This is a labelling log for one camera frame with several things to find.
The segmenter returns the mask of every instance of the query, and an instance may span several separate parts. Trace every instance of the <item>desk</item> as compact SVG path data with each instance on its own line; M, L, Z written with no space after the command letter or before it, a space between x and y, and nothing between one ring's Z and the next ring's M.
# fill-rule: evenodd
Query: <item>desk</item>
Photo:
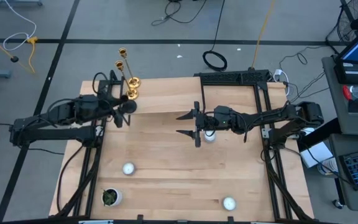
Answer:
M348 101L343 96L342 84L338 83L336 78L334 59L332 57L325 57L322 59L322 62L337 118L327 122L313 133L304 137L303 143L307 146L313 146L334 133L358 135L358 114L349 114L347 112Z
M220 131L213 144L202 142L195 148L188 136L177 129L194 129L194 120L175 118L189 112L194 101L202 102L200 78L143 79L138 89L137 111L131 126L116 128L108 123L94 191L91 218L135 220L274 221L265 164L260 160L260 129L243 136ZM272 108L286 102L282 83L268 83ZM230 106L241 113L256 113L254 89L249 86L205 86L207 111L217 105ZM81 94L93 94L91 82L83 82ZM68 141L63 163L79 148ZM287 147L297 150L294 140ZM85 151L69 163L62 180L60 205L64 205L78 186ZM313 211L299 156L282 151L287 189L311 217ZM125 162L137 167L134 175L122 173ZM114 187L124 198L117 207L104 207L103 189ZM224 197L237 201L234 211L222 207ZM85 213L88 191L83 193L80 215ZM56 194L50 214L56 214Z
M336 158L336 164L338 166L338 171L341 176L347 179L347 176L344 173L344 168L342 163L339 161L339 156L350 154L353 152L358 152L358 136L342 135L342 134L332 134L329 137L329 143L331 145L331 150ZM338 194L343 193L344 203L351 209L358 211L358 191L355 191L349 184L345 183L342 180L339 181L339 192Z

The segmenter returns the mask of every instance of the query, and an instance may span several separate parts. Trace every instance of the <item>concrete floor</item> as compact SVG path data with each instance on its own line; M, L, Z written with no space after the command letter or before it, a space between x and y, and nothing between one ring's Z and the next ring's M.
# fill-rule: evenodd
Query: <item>concrete floor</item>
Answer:
M15 9L37 24L35 34L38 38L59 39L73 3L74 0L45 0L43 7L30 4ZM166 3L163 0L81 0L68 38L213 39L221 0L209 0L190 24L168 21L157 27L151 26L152 21L164 15ZM181 11L175 16L188 20L202 3L184 0ZM257 40L269 5L268 0L226 1L218 39ZM323 41L336 22L339 5L337 0L277 1L263 40ZM32 25L15 16L8 8L0 7L0 38L16 32L32 32ZM57 49L58 42L55 43L37 44L33 58L37 76L29 75L17 64L11 63L0 51L0 68L13 71L12 78L0 79L0 122L12 123L16 118L32 116ZM210 44L65 44L43 110L57 99L78 96L83 80L92 79L96 72L108 72L114 68L114 62L119 59L119 47L128 49L131 69L142 78L190 77L194 73L211 71L201 58L202 53L211 48ZM284 56L293 55L304 47L283 45L282 42L261 45L255 68L267 68L274 72ZM246 70L252 63L254 50L254 45L215 46L215 51L227 58L228 71ZM31 46L25 44L15 50L14 55L25 62L30 51ZM308 65L289 58L283 62L283 69L290 82L302 88L323 71L321 58L331 54L328 47L308 49L304 53ZM322 78L305 94L326 87L326 80ZM329 91L306 100L321 105L326 121L336 117ZM34 146L63 152L65 142L38 142ZM0 202L18 153L18 148L9 143L7 128L0 126ZM4 221L47 217L61 162L62 156L37 151L28 153ZM316 218L326 222L358 223L358 212L347 208L338 210L332 206L331 200L337 198L332 179L322 177L313 169L305 170L305 174Z

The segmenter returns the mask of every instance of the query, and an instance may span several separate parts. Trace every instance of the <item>wooden tabletop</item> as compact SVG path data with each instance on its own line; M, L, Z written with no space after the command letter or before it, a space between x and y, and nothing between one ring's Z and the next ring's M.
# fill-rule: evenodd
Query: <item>wooden tabletop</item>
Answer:
M235 221L274 220L267 172L260 159L259 128L249 131L246 143L243 135L219 131L214 143L202 139L201 147L195 148L193 140L175 131L192 130L195 121L175 118L192 109L194 101L202 102L199 78L143 79L138 91L138 109L131 116L131 126L106 126L91 218L134 220L142 214L145 220L224 221L228 216ZM257 112L252 87L205 86L204 92L207 111L225 105L240 113ZM268 92L273 109L284 105L287 98L282 83L268 83ZM92 93L91 82L83 82L81 94ZM264 107L262 91L260 95ZM289 139L286 146L298 150L294 140ZM79 147L79 142L68 141L62 165ZM83 149L74 157L63 175L61 206L78 186L84 153ZM281 155L287 189L313 217L299 156L288 151ZM135 164L134 175L122 173L126 162ZM116 207L104 207L101 201L103 189L109 187L124 195ZM227 196L237 202L234 211L223 209L222 200ZM87 198L85 190L80 214L85 212ZM55 213L56 194L50 209L51 215Z

